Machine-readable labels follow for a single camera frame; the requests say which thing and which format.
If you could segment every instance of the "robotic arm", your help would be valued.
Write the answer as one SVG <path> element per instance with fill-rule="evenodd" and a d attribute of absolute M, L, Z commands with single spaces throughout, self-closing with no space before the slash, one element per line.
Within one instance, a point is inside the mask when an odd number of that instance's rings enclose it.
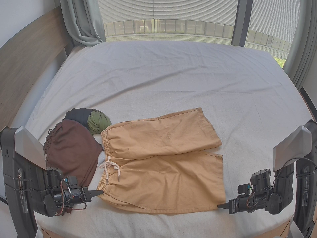
<path fill-rule="evenodd" d="M 218 208 L 229 209 L 229 214 L 251 213 L 257 209 L 280 213 L 293 199 L 295 161 L 297 188 L 293 220 L 301 237 L 310 237 L 315 225 L 313 215 L 317 200 L 317 123 L 313 120 L 300 126 L 273 149 L 273 185 L 270 183 L 271 170 L 260 170 L 252 174 L 251 185 L 238 186 L 241 195 Z"/>
<path fill-rule="evenodd" d="M 64 178 L 58 168 L 47 168 L 42 145 L 23 126 L 4 128 L 0 132 L 0 147 L 6 198 L 18 238 L 36 236 L 33 211 L 58 216 L 64 208 L 86 205 L 92 197 L 103 193 L 79 187 L 75 176 Z"/>

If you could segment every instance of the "khaki pants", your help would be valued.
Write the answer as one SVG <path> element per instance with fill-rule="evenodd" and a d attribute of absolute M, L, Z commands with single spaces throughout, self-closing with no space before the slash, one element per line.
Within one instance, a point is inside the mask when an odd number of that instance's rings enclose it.
<path fill-rule="evenodd" d="M 221 140 L 201 108 L 117 123 L 101 136 L 108 181 L 104 171 L 97 189 L 114 207 L 175 214 L 225 202 L 222 155 L 203 151 Z"/>

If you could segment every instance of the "gray green curtain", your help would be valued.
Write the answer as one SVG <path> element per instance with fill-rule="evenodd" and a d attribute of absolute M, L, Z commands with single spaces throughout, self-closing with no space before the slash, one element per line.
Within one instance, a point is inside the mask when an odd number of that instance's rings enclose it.
<path fill-rule="evenodd" d="M 317 0 L 300 0 L 297 28 L 284 71 L 299 90 L 303 86 L 317 49 Z"/>
<path fill-rule="evenodd" d="M 75 44 L 92 46 L 106 41 L 97 0 L 61 0 L 65 26 Z"/>

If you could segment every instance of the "white bed sheet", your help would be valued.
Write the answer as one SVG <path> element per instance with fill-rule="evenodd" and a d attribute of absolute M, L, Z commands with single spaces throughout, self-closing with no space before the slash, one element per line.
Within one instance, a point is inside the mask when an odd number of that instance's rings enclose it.
<path fill-rule="evenodd" d="M 251 174 L 272 169 L 272 149 L 311 114 L 267 52 L 199 42 L 112 42 L 77 48 L 36 105 L 26 128 L 43 144 L 72 108 L 94 108 L 112 123 L 202 107 L 222 140 L 226 199 Z M 89 189 L 96 189 L 97 169 Z M 98 197 L 85 211 L 38 222 L 64 237 L 254 237 L 285 222 L 264 210 L 149 215 L 118 210 Z"/>

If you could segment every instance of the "wooden bed frame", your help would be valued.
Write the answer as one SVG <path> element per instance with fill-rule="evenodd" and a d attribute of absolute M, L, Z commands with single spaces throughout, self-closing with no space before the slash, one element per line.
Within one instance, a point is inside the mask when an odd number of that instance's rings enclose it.
<path fill-rule="evenodd" d="M 0 129 L 10 126 L 33 84 L 71 40 L 59 6 L 24 27 L 0 48 Z M 288 230 L 289 220 L 256 238 L 285 237 Z M 45 231 L 52 238 L 61 237 Z M 312 237 L 317 238 L 317 227 Z"/>

